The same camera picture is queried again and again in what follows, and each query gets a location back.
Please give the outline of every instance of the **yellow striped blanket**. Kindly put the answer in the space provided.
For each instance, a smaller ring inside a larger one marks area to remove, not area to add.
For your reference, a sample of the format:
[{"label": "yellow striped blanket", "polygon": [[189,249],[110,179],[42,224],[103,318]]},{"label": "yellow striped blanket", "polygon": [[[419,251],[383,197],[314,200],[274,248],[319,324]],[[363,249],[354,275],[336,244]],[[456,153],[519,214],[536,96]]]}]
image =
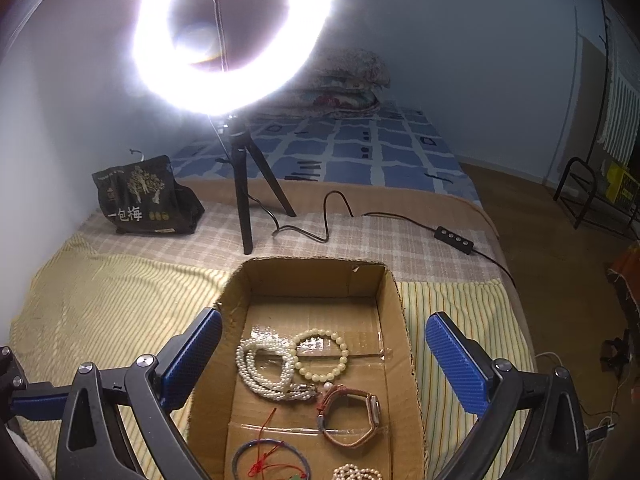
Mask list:
[{"label": "yellow striped blanket", "polygon": [[[220,295],[230,273],[169,264],[127,254],[98,254],[80,235],[70,238],[34,277],[26,304],[12,323],[10,344],[30,381],[69,384],[85,360],[99,368],[128,366],[144,352],[158,352]],[[492,357],[532,370],[529,351],[499,280],[486,283],[399,282],[411,335],[431,479],[474,423],[424,343],[426,318],[444,310],[466,336]],[[172,414],[187,436],[191,403]],[[161,478],[129,408],[122,409],[146,476]],[[60,424],[20,421],[31,445],[55,468]],[[504,469],[524,416],[515,419],[487,478]]]}]

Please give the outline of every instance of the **wristwatch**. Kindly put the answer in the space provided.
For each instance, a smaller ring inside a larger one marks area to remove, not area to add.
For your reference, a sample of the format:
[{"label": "wristwatch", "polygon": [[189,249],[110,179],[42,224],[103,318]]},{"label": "wristwatch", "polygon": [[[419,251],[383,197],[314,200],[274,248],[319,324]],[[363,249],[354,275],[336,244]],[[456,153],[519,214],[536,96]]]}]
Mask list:
[{"label": "wristwatch", "polygon": [[[332,403],[335,399],[343,396],[357,397],[365,403],[367,407],[367,415],[369,417],[370,428],[367,433],[361,436],[355,442],[339,442],[335,440],[334,437],[329,434],[327,428],[324,425],[324,418],[328,410],[330,409]],[[324,434],[326,439],[340,447],[358,447],[367,442],[375,433],[378,427],[380,426],[380,403],[378,402],[378,398],[375,395],[371,395],[369,392],[364,390],[357,390],[355,388],[348,388],[343,386],[342,384],[337,384],[332,386],[324,397],[318,402],[316,406],[316,410],[318,410],[317,422],[318,422],[318,430]]]}]

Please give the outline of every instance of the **blue checkered sheet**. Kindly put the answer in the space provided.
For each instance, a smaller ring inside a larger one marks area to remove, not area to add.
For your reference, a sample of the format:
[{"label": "blue checkered sheet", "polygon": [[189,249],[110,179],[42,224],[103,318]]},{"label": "blue checkered sheet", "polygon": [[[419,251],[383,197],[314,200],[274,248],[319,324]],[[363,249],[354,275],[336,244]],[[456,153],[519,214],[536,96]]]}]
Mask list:
[{"label": "blue checkered sheet", "polygon": [[[480,204],[471,179],[417,110],[386,103],[366,118],[264,119],[250,128],[277,178],[420,189]],[[233,178],[213,132],[171,160],[178,178]],[[262,177],[249,155],[247,171]]]}]

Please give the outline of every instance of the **led ring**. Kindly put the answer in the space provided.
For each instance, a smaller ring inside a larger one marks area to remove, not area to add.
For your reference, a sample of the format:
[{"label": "led ring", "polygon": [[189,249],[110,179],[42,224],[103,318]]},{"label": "led ring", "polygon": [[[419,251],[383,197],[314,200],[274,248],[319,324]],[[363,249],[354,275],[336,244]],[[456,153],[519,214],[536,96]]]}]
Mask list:
[{"label": "led ring", "polygon": [[331,0],[287,0],[286,21],[273,41],[247,65],[229,72],[205,72],[180,57],[168,27],[171,3],[142,0],[133,46],[140,77],[176,107],[220,116],[277,90],[302,67]]}]

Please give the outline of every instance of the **blue clamp pad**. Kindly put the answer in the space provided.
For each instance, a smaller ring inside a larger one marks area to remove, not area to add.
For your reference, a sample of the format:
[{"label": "blue clamp pad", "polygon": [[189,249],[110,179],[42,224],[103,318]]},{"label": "blue clamp pad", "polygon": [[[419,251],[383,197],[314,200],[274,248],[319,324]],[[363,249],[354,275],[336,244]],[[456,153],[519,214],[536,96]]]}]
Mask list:
[{"label": "blue clamp pad", "polygon": [[211,310],[161,378],[160,406],[179,410],[191,395],[222,337],[222,314]]},{"label": "blue clamp pad", "polygon": [[12,400],[11,411],[27,420],[60,420],[65,411],[66,393],[41,396],[17,397]]},{"label": "blue clamp pad", "polygon": [[488,378],[439,313],[429,316],[424,339],[451,384],[462,408],[481,416],[489,407]]}]

